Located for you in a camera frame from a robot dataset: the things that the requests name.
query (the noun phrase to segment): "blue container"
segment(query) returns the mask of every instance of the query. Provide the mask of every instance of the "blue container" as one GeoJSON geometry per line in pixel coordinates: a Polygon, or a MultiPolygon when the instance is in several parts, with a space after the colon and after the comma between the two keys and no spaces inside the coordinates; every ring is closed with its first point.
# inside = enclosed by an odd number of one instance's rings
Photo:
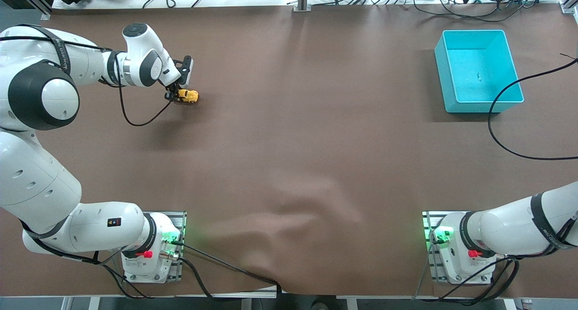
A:
{"type": "MultiPolygon", "coordinates": [[[[502,30],[444,31],[435,59],[449,113],[487,113],[498,93],[518,79],[502,30]]],[[[493,112],[522,102],[522,88],[516,84],[500,96],[493,112]]]]}

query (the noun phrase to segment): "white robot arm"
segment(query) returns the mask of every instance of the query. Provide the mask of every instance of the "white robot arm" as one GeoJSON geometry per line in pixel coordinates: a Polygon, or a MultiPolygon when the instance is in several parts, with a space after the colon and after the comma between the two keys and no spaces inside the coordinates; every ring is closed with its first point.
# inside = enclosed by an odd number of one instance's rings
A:
{"type": "Polygon", "coordinates": [[[152,28],[131,24],[123,36],[128,52],[89,48],[94,44],[85,38],[39,26],[0,33],[0,207],[20,219],[23,242],[33,252],[122,249],[133,282],[163,283],[167,254],[175,251],[167,241],[180,235],[171,220],[134,203],[80,203],[80,183],[35,135],[74,120],[79,85],[151,86],[159,80],[173,94],[188,85],[190,57],[178,70],[152,28]]]}
{"type": "MultiPolygon", "coordinates": [[[[446,215],[432,232],[447,279],[460,283],[496,260],[496,254],[538,257],[578,246],[578,182],[487,211],[446,215]]],[[[469,283],[489,283],[483,271],[469,283]]]]}

